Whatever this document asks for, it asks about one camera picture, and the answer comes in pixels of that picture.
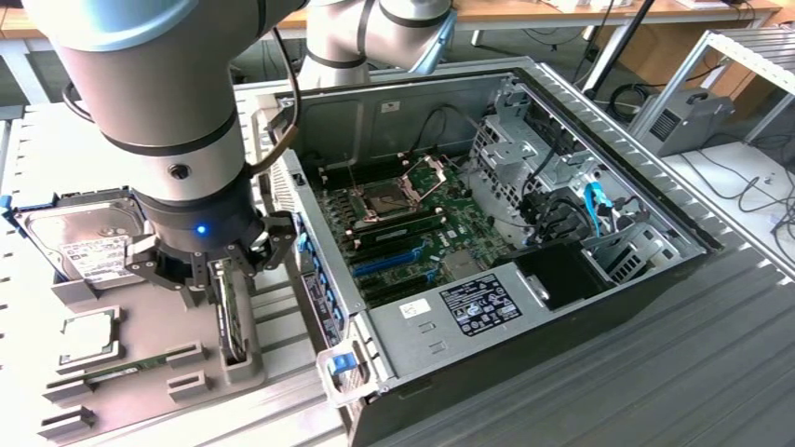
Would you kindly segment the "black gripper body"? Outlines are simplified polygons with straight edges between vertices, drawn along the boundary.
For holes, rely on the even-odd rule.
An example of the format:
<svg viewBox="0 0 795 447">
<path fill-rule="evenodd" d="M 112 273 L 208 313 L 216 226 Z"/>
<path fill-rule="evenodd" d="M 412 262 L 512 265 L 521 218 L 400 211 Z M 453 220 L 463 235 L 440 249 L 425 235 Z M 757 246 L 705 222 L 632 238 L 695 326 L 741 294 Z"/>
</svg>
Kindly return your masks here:
<svg viewBox="0 0 795 447">
<path fill-rule="evenodd" d="M 159 239 L 175 251 L 215 252 L 236 242 L 251 244 L 264 231 L 248 179 L 235 179 L 196 200 L 159 201 L 137 191 L 135 198 Z"/>
</svg>

